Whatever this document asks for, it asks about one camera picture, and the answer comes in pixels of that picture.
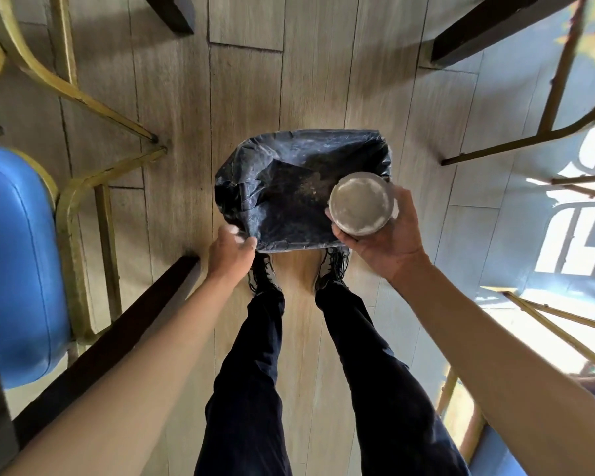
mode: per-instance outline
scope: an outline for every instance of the black plastic liner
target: black plastic liner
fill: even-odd
[[[341,246],[324,214],[333,187],[353,172],[389,180],[391,152],[377,130],[296,130],[252,137],[216,173],[225,220],[261,252]]]

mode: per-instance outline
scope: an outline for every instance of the shoe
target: shoe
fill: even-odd
[[[330,281],[344,283],[344,274],[348,269],[348,263],[350,262],[350,249],[346,246],[333,247],[326,249],[324,260],[320,265],[320,271],[315,280],[314,289],[315,292],[326,287]]]
[[[268,290],[282,292],[282,289],[275,278],[275,272],[273,271],[271,256],[269,254],[256,252],[254,262],[251,265],[251,269],[249,269],[247,278],[249,279],[249,288],[254,295]]]

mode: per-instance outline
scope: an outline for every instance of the forearm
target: forearm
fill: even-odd
[[[139,475],[232,289],[206,280],[4,474]]]
[[[470,301],[426,255],[391,283],[527,472],[595,474],[585,466],[586,451],[595,453],[595,399],[588,392]]]

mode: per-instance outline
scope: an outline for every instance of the person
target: person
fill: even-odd
[[[407,301],[529,473],[595,474],[595,457],[584,456],[595,447],[595,400],[432,265],[410,192],[393,190],[396,219],[362,240],[332,225],[335,236]],[[34,438],[5,476],[140,475],[222,307],[247,273],[254,297],[216,376],[195,474],[291,474],[275,390],[284,296],[269,257],[255,253],[254,238],[236,233],[221,227],[207,277],[186,303]],[[314,289],[351,389],[363,474],[468,474],[427,395],[346,287],[348,255],[328,250]],[[583,437],[590,445],[581,444]]]

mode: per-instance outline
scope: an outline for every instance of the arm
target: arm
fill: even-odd
[[[432,265],[409,191],[379,233],[335,235],[401,294],[530,475],[595,475],[595,398],[512,336]]]
[[[256,240],[221,227],[207,278],[154,335],[24,448],[5,476],[130,476],[148,461]]]

